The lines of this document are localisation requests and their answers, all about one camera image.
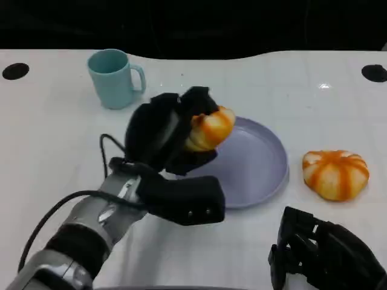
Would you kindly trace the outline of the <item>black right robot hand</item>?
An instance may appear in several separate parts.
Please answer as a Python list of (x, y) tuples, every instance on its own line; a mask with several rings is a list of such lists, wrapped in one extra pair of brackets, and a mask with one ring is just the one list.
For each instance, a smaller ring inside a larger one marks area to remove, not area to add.
[(386, 289), (386, 270), (370, 248), (345, 227), (286, 207), (269, 255), (273, 289), (301, 274), (317, 289)]

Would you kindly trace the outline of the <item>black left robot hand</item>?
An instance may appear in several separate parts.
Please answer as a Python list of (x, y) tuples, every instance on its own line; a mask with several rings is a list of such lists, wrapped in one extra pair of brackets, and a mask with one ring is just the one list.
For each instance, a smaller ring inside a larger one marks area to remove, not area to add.
[(164, 92), (140, 105), (125, 133), (125, 160), (146, 164), (184, 176), (217, 157), (215, 149), (192, 152), (185, 142), (192, 130), (191, 119), (216, 112), (209, 88), (193, 86), (183, 95)]

